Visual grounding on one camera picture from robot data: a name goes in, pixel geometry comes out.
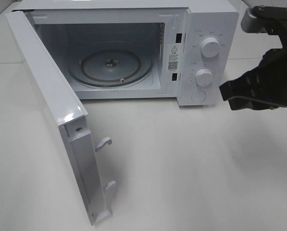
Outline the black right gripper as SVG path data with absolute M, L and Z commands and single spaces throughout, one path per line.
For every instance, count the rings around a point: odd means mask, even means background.
M 270 49 L 263 56 L 258 69 L 220 85 L 224 101 L 231 110 L 266 110 L 287 106 L 287 8 L 256 7 L 268 35 L 277 35 L 280 49 Z

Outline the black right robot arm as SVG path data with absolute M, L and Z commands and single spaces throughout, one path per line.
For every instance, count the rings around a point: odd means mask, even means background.
M 287 107 L 287 7 L 254 6 L 245 11 L 241 28 L 246 33 L 276 35 L 280 49 L 270 49 L 259 65 L 219 89 L 231 110 L 266 110 Z

